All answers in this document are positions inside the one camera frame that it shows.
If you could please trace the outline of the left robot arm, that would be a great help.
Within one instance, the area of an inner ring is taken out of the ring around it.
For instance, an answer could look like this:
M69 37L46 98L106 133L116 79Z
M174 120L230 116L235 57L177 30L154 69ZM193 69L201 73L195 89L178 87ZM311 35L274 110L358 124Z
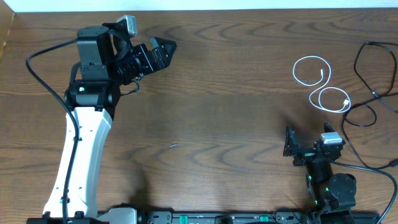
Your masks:
M153 37L152 49L132 45L133 32L119 23L80 29L80 61L71 70L60 104L67 132L60 167L40 218L29 223L146 223L144 212L121 205L99 214L96 192L101 158L112 127L120 87L167 68L177 44Z

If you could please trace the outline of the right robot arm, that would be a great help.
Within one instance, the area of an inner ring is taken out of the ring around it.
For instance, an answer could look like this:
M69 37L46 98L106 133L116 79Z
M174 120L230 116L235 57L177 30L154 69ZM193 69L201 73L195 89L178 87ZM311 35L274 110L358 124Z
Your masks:
M286 128L283 156L292 157L295 167L306 167L307 190L315 203L301 216L301 222L354 223L351 208L356 205L356 179L351 174L335 174L331 168L341 157L345 141L328 122L323 128L312 147L299 146L295 131Z

